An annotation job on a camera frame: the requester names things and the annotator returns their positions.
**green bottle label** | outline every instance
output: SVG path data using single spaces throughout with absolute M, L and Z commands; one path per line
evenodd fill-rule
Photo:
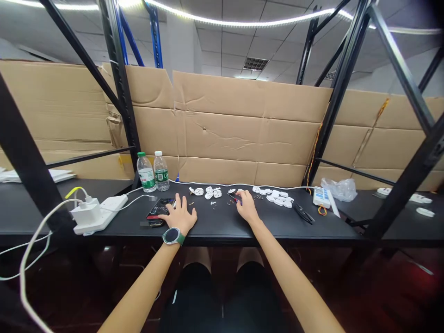
M 139 176 L 143 188 L 152 188 L 156 185 L 156 183 L 154 182 L 153 170 L 148 170 L 148 171 L 141 170 L 139 171 Z
M 155 173 L 156 183 L 168 180 L 168 170 L 158 170 Z

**left hand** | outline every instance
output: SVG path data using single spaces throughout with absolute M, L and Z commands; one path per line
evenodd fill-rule
M 176 208 L 169 203 L 166 208 L 170 215 L 159 215 L 159 218 L 165 220 L 170 228 L 177 228 L 183 236 L 186 236 L 197 221 L 196 209 L 193 208 L 192 213 L 188 213 L 186 198 L 182 197 L 181 202 L 178 193 L 176 193 Z

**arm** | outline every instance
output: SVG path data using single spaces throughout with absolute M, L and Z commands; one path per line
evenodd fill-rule
M 176 227 L 186 236 L 196 223 L 196 210 L 193 208 L 190 215 L 186 198 L 182 198 L 181 204 L 179 194 L 176 194 L 176 209 L 170 204 L 166 206 L 170 215 L 159 215 L 159 218 L 165 220 L 170 228 Z M 179 248 L 179 244 L 162 244 L 148 266 L 105 320 L 99 333 L 140 333 Z
M 251 226 L 304 332 L 343 333 L 343 328 L 319 293 L 259 219 L 251 194 L 248 191 L 238 194 L 242 197 L 242 205 L 238 202 L 237 210 Z

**ceiling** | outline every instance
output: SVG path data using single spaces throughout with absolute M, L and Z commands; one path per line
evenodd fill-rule
M 195 15 L 219 20 L 270 21 L 310 13 L 315 5 L 335 7 L 340 0 L 159 0 Z M 93 0 L 68 0 L 63 3 L 92 3 Z M 345 7 L 354 14 L 358 0 Z M 388 25 L 433 28 L 421 0 L 380 0 L 379 8 Z M 0 0 L 0 37 L 21 44 L 64 62 L 80 63 L 62 33 L 44 9 Z M 68 12 L 63 16 L 97 63 L 108 61 L 99 12 Z M 146 66 L 154 66 L 148 13 L 143 8 L 125 11 L 132 33 Z M 166 15 L 159 11 L 160 21 Z M 202 73 L 249 79 L 295 83 L 309 22 L 275 28 L 235 29 L 196 23 L 202 47 Z M 316 36 L 305 74 L 305 84 L 314 84 L 335 53 L 350 22 L 334 18 Z M 436 37 L 394 34 L 405 58 L 438 46 Z M 127 44 L 129 62 L 136 59 Z M 246 57 L 270 60 L 262 72 L 242 70 Z M 354 78 L 368 75 L 389 62 L 376 31 L 368 30 Z

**smartwatch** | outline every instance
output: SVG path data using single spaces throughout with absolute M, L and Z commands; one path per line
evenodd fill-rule
M 180 246 L 184 243 L 185 236 L 180 233 L 180 230 L 177 228 L 169 228 L 162 236 L 162 239 L 165 244 L 172 245 L 179 243 Z

